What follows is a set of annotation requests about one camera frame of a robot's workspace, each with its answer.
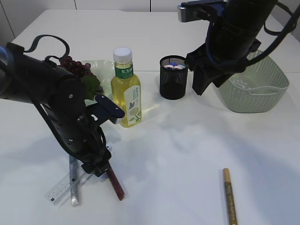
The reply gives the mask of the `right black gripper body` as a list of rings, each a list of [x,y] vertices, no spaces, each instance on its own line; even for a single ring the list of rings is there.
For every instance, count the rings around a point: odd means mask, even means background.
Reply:
[[[186,22],[197,20],[212,22],[212,27],[208,29],[205,43],[186,56],[185,64],[191,71],[195,72],[197,68],[204,65],[208,73],[229,74],[228,69],[214,66],[208,54],[210,53],[218,65],[236,64],[260,45],[260,42],[255,39],[262,28],[260,18],[250,18],[246,14],[222,14],[215,17],[210,14],[185,16]]]

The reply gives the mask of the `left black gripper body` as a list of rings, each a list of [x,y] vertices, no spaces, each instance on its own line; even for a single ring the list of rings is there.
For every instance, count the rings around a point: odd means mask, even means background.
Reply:
[[[37,108],[53,135],[69,155],[82,162],[87,174],[100,177],[107,171],[111,153],[100,126],[87,114],[82,93],[60,93],[35,98]]]

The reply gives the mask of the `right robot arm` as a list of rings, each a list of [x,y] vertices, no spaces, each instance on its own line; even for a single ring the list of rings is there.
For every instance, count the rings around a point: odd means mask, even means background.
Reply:
[[[193,71],[192,88],[201,95],[213,83],[220,87],[247,67],[247,56],[256,51],[256,39],[275,0],[197,0],[181,3],[181,21],[209,21],[204,44],[186,56]]]

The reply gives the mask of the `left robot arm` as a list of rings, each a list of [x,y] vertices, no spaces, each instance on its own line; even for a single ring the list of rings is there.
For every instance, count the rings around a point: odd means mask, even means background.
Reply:
[[[7,43],[0,49],[0,97],[33,104],[63,150],[81,161],[86,173],[100,177],[111,158],[101,124],[115,121],[115,105],[99,95],[103,103],[87,106],[85,91],[78,76],[27,56],[22,46]]]

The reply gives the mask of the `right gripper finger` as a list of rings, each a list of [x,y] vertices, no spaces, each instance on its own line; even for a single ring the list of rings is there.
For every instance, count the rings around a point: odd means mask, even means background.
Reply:
[[[213,84],[219,88],[222,86],[232,75],[220,75],[213,79]]]
[[[207,87],[213,82],[213,67],[196,67],[194,70],[192,88],[197,95],[202,95]]]

